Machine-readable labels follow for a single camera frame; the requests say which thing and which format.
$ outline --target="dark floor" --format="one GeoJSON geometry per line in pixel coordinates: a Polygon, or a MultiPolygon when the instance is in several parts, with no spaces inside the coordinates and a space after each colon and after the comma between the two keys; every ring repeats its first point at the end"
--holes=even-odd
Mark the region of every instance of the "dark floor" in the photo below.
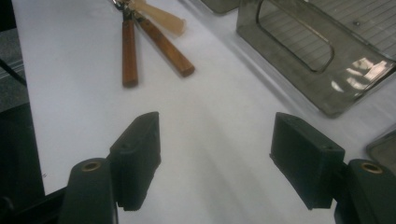
{"type": "MultiPolygon", "coordinates": [[[[24,77],[21,46],[16,28],[0,32],[0,59],[24,77]]],[[[0,112],[28,102],[27,89],[0,68],[0,112]]]]}

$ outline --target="white surface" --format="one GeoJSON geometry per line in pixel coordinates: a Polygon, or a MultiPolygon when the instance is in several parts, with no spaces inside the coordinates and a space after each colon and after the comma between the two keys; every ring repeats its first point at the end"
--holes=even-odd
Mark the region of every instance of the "white surface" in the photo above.
{"type": "Polygon", "coordinates": [[[137,213],[120,223],[334,223],[308,211],[269,158],[276,111],[307,120],[346,161],[396,122],[395,80],[326,119],[235,32],[237,11],[151,0],[188,22],[170,40],[195,65],[176,74],[135,30],[139,85],[121,86],[121,14],[107,0],[14,0],[47,193],[80,161],[105,157],[137,116],[160,112],[162,158],[137,213]]]}

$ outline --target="black mount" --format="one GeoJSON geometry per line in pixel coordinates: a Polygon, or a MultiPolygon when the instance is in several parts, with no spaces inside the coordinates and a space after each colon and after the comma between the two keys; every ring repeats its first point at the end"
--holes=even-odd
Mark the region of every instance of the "black mount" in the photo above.
{"type": "Polygon", "coordinates": [[[118,223],[117,206],[138,210],[161,163],[158,112],[134,120],[110,149],[106,159],[75,165],[67,187],[13,211],[2,223],[118,223]]]}
{"type": "Polygon", "coordinates": [[[308,209],[337,201],[337,224],[396,223],[396,176],[379,163],[343,163],[345,150],[302,119],[277,113],[271,158],[308,209]]]}

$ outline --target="wooden handle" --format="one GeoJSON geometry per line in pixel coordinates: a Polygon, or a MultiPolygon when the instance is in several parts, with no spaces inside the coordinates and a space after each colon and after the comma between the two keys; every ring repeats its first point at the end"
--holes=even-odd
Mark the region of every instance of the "wooden handle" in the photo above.
{"type": "Polygon", "coordinates": [[[185,31],[186,21],[181,18],[163,11],[157,7],[146,4],[144,1],[131,1],[135,10],[143,11],[155,20],[161,27],[165,28],[174,35],[182,35],[185,31]]]}
{"type": "Polygon", "coordinates": [[[177,71],[186,77],[192,74],[195,70],[194,65],[184,57],[184,55],[178,51],[178,49],[161,33],[161,31],[151,23],[150,20],[144,20],[139,22],[143,30],[148,36],[154,41],[154,43],[160,48],[166,58],[172,63],[177,71]]]}
{"type": "Polygon", "coordinates": [[[134,22],[122,22],[122,85],[137,85],[136,49],[134,45],[134,22]]]}

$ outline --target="clear plastic container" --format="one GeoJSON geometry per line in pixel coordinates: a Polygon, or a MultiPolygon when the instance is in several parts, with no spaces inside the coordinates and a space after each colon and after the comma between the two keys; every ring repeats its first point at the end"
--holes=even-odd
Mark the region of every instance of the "clear plastic container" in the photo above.
{"type": "Polygon", "coordinates": [[[396,67],[396,1],[242,0],[237,33],[329,117],[396,67]]]}
{"type": "Polygon", "coordinates": [[[218,14],[227,13],[239,7],[240,0],[201,0],[213,12],[218,14]]]}

